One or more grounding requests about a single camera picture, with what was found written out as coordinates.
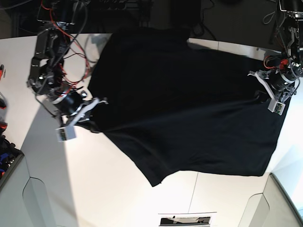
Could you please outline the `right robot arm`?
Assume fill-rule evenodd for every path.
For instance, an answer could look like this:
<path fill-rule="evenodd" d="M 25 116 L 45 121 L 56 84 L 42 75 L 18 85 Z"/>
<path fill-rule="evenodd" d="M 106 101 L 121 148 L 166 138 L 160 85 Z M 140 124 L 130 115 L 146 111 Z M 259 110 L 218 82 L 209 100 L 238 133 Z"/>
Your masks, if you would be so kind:
<path fill-rule="evenodd" d="M 51 111 L 39 101 L 59 122 L 59 131 L 79 126 L 99 133 L 92 112 L 98 105 L 107 103 L 107 100 L 95 97 L 86 100 L 77 87 L 91 73 L 90 61 L 77 41 L 88 21 L 88 3 L 87 0 L 43 0 L 37 16 L 43 23 L 43 29 L 36 37 L 27 87 L 33 91 L 35 99 L 45 96 L 54 106 L 56 110 Z M 77 81 L 69 80 L 64 70 L 64 58 L 73 44 L 79 45 L 79 55 L 85 61 L 84 75 Z"/>

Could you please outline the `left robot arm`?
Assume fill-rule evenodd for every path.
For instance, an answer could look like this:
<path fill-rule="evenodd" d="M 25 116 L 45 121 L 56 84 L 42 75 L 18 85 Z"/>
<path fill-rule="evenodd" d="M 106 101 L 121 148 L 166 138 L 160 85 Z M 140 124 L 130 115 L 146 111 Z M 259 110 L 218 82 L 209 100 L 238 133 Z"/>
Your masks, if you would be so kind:
<path fill-rule="evenodd" d="M 282 114 L 285 102 L 296 94 L 303 77 L 303 2 L 278 0 L 276 2 L 276 39 L 282 45 L 280 55 L 265 57 L 267 69 L 250 71 L 269 95 L 268 110 Z"/>

